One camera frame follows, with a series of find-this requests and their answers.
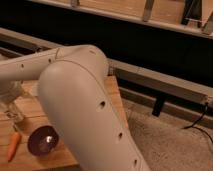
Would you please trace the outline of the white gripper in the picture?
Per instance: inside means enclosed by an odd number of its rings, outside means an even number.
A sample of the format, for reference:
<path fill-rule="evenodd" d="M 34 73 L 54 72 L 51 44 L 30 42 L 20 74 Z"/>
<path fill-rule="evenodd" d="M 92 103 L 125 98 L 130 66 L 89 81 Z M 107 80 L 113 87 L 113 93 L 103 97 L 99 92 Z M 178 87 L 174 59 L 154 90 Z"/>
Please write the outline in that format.
<path fill-rule="evenodd" d="M 11 102 L 23 94 L 20 81 L 0 82 L 0 101 Z"/>

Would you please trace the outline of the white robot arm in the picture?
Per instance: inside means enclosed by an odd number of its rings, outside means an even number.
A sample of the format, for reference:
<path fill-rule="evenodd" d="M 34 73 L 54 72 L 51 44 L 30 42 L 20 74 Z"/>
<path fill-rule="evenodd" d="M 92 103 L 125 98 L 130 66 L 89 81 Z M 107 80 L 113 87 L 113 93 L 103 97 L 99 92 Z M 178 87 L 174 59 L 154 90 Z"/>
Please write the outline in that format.
<path fill-rule="evenodd" d="M 109 63 L 93 45 L 0 62 L 0 81 L 36 80 L 40 104 L 84 171 L 151 171 L 105 88 Z"/>

